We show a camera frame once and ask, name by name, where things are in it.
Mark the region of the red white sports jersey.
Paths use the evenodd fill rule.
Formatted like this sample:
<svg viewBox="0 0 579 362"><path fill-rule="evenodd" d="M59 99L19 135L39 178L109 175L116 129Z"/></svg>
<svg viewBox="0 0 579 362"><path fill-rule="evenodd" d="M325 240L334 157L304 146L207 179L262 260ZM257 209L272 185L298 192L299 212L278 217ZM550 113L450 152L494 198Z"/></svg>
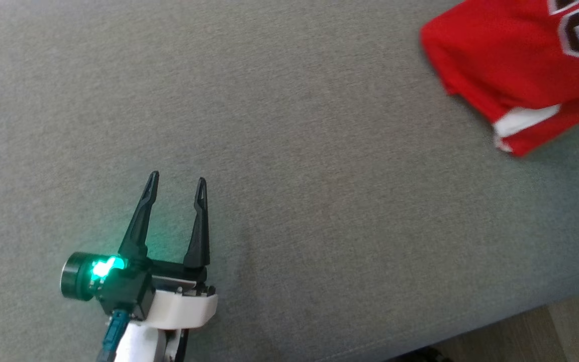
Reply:
<svg viewBox="0 0 579 362"><path fill-rule="evenodd" d="M421 29L452 96L524 156L579 125L579 0L464 0Z"/></svg>

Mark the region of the large grey sofa seat cushion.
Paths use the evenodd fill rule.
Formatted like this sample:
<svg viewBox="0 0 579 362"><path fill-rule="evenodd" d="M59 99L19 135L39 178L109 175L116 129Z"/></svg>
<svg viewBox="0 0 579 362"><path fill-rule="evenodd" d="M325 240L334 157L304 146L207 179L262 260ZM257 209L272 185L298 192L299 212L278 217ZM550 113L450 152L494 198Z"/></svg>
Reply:
<svg viewBox="0 0 579 362"><path fill-rule="evenodd" d="M579 294L579 126L498 151L421 50L455 3L0 0L0 362L94 361L62 266L154 170L156 259L208 184L192 362L384 360Z"/></svg>

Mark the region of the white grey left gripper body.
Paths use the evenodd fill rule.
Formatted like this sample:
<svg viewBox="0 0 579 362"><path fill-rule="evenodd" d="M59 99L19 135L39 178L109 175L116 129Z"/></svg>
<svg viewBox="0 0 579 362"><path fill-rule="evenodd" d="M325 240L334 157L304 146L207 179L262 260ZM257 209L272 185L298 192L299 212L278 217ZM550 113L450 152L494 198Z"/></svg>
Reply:
<svg viewBox="0 0 579 362"><path fill-rule="evenodd" d="M144 321L133 319L126 311L120 310L111 312L110 317L119 314L128 321L148 327L174 330L202 327L216 313L218 294L214 287L207 285L208 266L186 268L183 262L154 260L148 256L126 259L119 254L73 253L62 269L62 295L69 299L83 302L96 300L99 303L96 295L113 268L151 273L155 296Z"/></svg>

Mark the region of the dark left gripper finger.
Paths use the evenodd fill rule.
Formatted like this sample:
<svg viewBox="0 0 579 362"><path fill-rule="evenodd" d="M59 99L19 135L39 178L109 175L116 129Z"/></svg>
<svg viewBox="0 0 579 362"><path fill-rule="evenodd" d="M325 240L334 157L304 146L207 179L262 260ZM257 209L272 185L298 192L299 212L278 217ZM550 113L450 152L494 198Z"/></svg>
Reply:
<svg viewBox="0 0 579 362"><path fill-rule="evenodd" d="M154 171L147 179L136 210L127 227L126 234L120 243L119 255L126 259L142 259L147 257L148 247L146 245L146 238L152 206L156 201L158 193L158 183L159 172Z"/></svg>
<svg viewBox="0 0 579 362"><path fill-rule="evenodd" d="M207 182L202 177L199 178L196 188L194 207L196 211L195 222L183 265L186 268L204 268L211 263L211 246Z"/></svg>

